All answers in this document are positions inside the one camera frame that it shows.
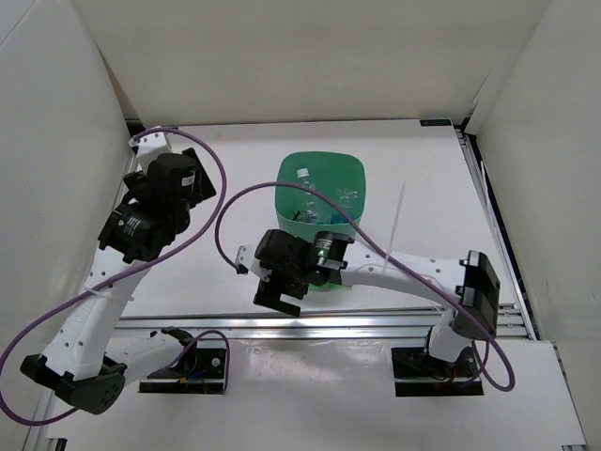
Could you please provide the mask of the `small blue label bottle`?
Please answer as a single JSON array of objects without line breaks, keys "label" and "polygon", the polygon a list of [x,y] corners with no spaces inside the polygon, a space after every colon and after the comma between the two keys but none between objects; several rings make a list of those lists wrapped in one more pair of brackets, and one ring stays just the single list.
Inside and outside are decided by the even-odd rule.
[{"label": "small blue label bottle", "polygon": [[359,191],[350,188],[341,188],[336,190],[337,205],[346,210],[352,211],[361,204],[361,194]]}]

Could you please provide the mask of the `clear unlabelled plastic bottle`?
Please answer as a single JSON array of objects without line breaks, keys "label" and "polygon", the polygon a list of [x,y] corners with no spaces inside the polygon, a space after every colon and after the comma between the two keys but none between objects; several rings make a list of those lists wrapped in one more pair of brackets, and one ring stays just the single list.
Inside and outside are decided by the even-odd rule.
[{"label": "clear unlabelled plastic bottle", "polygon": [[[316,187],[312,182],[310,172],[306,167],[297,170],[297,179],[299,185],[303,186],[304,188],[314,190]],[[313,215],[313,222],[311,224],[319,224],[320,218],[319,211],[317,208],[317,198],[311,193],[302,192],[299,203],[300,211],[310,211]]]}]

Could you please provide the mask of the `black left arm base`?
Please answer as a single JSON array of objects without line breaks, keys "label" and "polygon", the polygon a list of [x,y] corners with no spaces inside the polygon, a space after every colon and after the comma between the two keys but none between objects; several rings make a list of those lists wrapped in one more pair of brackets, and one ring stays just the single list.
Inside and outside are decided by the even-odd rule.
[{"label": "black left arm base", "polygon": [[231,347],[218,330],[206,330],[199,336],[177,328],[162,329],[186,350],[176,362],[142,378],[141,394],[224,395],[229,384]]}]

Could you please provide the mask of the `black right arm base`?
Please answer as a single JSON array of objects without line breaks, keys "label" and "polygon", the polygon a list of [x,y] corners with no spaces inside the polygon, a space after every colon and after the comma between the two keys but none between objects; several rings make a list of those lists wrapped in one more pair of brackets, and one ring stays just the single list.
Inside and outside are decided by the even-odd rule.
[{"label": "black right arm base", "polygon": [[426,355],[422,348],[391,349],[396,397],[478,397],[484,394],[470,348],[454,363]]}]

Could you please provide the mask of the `blue label water bottle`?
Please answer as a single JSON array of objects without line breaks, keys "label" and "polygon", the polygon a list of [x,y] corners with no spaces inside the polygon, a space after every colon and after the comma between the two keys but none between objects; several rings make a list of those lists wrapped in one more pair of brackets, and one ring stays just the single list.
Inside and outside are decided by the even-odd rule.
[{"label": "blue label water bottle", "polygon": [[347,223],[347,218],[340,213],[336,213],[331,216],[331,225],[343,225]]}]

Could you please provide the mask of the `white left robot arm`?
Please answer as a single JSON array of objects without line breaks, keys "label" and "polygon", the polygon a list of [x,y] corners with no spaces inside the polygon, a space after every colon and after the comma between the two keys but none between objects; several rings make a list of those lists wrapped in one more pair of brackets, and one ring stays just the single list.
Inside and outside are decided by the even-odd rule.
[{"label": "white left robot arm", "polygon": [[84,289],[51,343],[21,365],[26,377],[83,412],[106,412],[128,384],[164,368],[186,376],[197,363],[191,336],[175,328],[110,342],[137,286],[189,227],[191,209],[216,194],[194,149],[174,151],[171,133],[154,127],[131,139],[140,168],[123,179],[127,192],[100,232]]}]

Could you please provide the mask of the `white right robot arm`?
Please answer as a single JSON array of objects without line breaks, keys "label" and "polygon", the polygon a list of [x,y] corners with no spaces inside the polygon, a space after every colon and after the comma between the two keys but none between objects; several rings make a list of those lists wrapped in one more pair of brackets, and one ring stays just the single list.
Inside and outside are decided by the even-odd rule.
[{"label": "white right robot arm", "polygon": [[395,254],[382,257],[348,235],[321,231],[313,241],[271,229],[257,246],[239,248],[242,269],[259,280],[254,304],[298,317],[309,287],[384,288],[439,303],[446,311],[427,334],[422,364],[432,375],[448,372],[473,341],[497,334],[501,283],[488,257],[471,251],[462,259]]}]

